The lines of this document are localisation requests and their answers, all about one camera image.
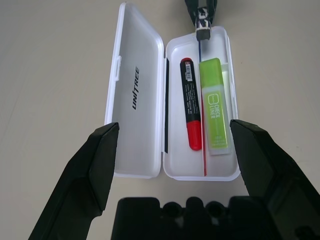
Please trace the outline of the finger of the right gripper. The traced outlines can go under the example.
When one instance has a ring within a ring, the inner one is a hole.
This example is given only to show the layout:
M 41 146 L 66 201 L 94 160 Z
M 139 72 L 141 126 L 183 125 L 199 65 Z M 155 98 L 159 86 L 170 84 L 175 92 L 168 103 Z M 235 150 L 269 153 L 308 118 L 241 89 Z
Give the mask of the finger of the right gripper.
M 187 7 L 188 14 L 191 18 L 192 24 L 196 26 L 196 22 L 198 20 L 198 0 L 185 0 L 185 5 Z
M 215 19 L 215 14 L 217 10 L 217 0 L 207 0 L 206 4 L 207 4 L 208 20 L 212 25 Z

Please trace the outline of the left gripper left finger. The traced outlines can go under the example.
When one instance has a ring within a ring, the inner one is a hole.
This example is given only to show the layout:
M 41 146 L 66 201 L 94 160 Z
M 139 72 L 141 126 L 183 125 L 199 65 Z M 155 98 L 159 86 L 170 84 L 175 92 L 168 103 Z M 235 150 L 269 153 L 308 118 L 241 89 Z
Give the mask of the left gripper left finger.
M 34 229 L 34 240 L 85 240 L 106 209 L 113 181 L 119 124 L 97 128 L 68 161 Z

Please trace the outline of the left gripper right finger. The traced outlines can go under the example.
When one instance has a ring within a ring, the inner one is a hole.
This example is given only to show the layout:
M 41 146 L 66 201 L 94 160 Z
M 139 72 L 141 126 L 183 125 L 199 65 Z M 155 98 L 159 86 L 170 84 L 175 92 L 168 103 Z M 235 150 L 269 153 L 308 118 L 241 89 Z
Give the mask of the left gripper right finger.
M 266 205 L 284 240 L 320 238 L 320 194 L 294 159 L 259 126 L 230 122 L 241 176 L 251 197 Z

